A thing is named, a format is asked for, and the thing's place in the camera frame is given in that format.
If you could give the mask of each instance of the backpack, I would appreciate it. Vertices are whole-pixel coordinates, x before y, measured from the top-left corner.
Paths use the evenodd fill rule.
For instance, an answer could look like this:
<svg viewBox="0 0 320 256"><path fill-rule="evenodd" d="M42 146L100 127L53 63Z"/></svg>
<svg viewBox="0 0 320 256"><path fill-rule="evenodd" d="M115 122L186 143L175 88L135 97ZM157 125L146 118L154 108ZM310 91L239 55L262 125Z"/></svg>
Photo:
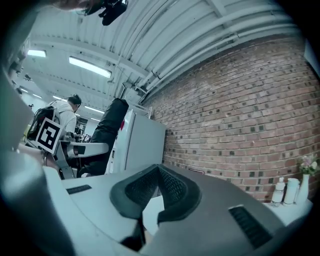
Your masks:
<svg viewBox="0 0 320 256"><path fill-rule="evenodd" d="M56 107L47 106L44 108L40 108L35 112L31 127L26 135L26 138L29 141L35 141L40 130L42 123L45 118L48 118L59 124L59 113L57 112Z"/></svg>

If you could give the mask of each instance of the fluorescent light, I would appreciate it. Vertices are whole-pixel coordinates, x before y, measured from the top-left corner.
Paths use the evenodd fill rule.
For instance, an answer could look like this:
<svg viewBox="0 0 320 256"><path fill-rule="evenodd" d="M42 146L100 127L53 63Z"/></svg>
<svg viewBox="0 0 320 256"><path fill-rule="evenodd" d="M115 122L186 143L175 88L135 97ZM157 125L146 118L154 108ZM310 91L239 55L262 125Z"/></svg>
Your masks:
<svg viewBox="0 0 320 256"><path fill-rule="evenodd" d="M28 50L28 55L31 56L37 56L37 57L47 57L46 51L45 50Z"/></svg>
<svg viewBox="0 0 320 256"><path fill-rule="evenodd" d="M105 112L103 112L103 111L100 111L100 110L97 110L97 109L94 109L94 108L92 108L92 107L89 107L89 106L84 106L86 109L88 109L88 110L93 110L93 111L96 111L96 112L99 112L99 113L101 113L101 114L104 114Z"/></svg>
<svg viewBox="0 0 320 256"><path fill-rule="evenodd" d="M57 100L61 100L61 101L67 102L67 100L65 98L60 98L60 97L57 97L57 96L52 96L52 97L54 97Z"/></svg>
<svg viewBox="0 0 320 256"><path fill-rule="evenodd" d="M69 57L69 62L72 65L76 65L80 68L95 72L101 76L104 76L106 78L111 77L111 72L105 69L102 69L100 67L97 67L96 65L93 65L89 62L83 61L81 59L75 58L75 57Z"/></svg>
<svg viewBox="0 0 320 256"><path fill-rule="evenodd" d="M38 96L38 95L35 95L35 94L32 94L33 96L36 96L36 97L38 97L38 98L40 98L40 99L42 99L42 97L40 97L40 96Z"/></svg>

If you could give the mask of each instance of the ceiling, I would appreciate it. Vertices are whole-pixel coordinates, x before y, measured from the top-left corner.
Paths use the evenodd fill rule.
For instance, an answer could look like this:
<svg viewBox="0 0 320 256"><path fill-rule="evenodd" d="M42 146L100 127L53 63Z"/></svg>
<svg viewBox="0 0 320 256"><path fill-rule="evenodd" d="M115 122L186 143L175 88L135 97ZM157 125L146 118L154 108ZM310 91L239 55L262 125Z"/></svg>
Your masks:
<svg viewBox="0 0 320 256"><path fill-rule="evenodd" d="M47 57L28 56L19 85L46 101L78 94L82 105L98 110L122 94L141 111L137 105L146 97L204 59L255 38L299 32L266 0L129 0L111 25L101 22L98 14L43 9L30 42ZM70 56L111 71L111 78L69 64ZM25 74L32 81L23 79ZM132 87L123 93L125 82ZM101 116L83 106L78 113Z"/></svg>

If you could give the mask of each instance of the brick wall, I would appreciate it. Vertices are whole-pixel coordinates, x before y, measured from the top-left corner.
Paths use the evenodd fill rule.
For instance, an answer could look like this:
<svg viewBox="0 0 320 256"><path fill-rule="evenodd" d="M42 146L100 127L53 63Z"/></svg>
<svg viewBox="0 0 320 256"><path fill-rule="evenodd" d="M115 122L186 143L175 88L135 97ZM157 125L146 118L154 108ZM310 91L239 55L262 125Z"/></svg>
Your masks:
<svg viewBox="0 0 320 256"><path fill-rule="evenodd" d="M282 35L203 61L144 105L167 127L165 164L204 171L269 201L280 176L301 178L299 156L320 151L319 103L303 40ZM318 180L310 179L311 196Z"/></svg>

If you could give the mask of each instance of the white table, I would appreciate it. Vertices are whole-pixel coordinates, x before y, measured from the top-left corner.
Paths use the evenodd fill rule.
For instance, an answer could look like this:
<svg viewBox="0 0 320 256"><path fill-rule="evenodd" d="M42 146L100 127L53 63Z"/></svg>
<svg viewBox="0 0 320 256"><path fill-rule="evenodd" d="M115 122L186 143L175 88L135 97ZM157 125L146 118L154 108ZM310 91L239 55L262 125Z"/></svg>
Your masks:
<svg viewBox="0 0 320 256"><path fill-rule="evenodd" d="M307 200L303 204L292 204L290 206L284 206L281 204L279 207L272 207L270 203L264 203L264 205L274 212L285 226L288 226L296 219L307 215L313 204ZM164 209L164 200L161 195L152 198L142 212L143 225L152 236L154 236L158 230L158 214Z"/></svg>

